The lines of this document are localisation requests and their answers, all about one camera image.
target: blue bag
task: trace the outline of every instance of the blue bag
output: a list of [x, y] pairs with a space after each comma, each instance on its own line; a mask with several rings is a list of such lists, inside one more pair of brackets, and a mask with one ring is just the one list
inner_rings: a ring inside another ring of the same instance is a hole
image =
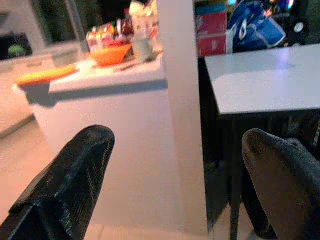
[[235, 53], [274, 48], [286, 37], [281, 26], [265, 16], [263, 1], [258, 0], [240, 2], [227, 27], [233, 31]]

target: cup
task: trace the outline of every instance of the cup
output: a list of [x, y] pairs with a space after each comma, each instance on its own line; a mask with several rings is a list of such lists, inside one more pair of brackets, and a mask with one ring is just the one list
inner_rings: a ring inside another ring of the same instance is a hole
[[153, 47], [148, 38], [134, 40], [132, 47], [135, 58], [141, 62], [148, 60], [153, 53]]

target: orange cutting board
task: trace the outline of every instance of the orange cutting board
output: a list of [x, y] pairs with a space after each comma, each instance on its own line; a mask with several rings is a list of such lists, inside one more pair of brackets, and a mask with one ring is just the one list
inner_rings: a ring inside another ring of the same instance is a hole
[[78, 72], [76, 64], [71, 64], [64, 67], [59, 67], [52, 70], [32, 72], [15, 80], [18, 86], [31, 86], [36, 84], [48, 83], [63, 77], [67, 77], [71, 74]]

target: white column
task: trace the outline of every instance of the white column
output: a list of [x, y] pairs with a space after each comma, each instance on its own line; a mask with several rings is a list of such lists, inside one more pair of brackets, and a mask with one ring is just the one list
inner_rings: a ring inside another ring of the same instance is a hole
[[208, 232], [193, 0], [158, 0], [185, 230]]

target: red box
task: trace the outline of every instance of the red box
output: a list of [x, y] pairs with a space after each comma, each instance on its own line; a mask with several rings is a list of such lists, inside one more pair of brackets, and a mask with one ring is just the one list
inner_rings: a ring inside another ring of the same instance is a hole
[[198, 37], [222, 34], [227, 31], [227, 13], [225, 11], [196, 16], [196, 34]]
[[227, 37], [225, 34], [216, 36], [202, 36], [198, 38], [198, 57], [227, 53]]

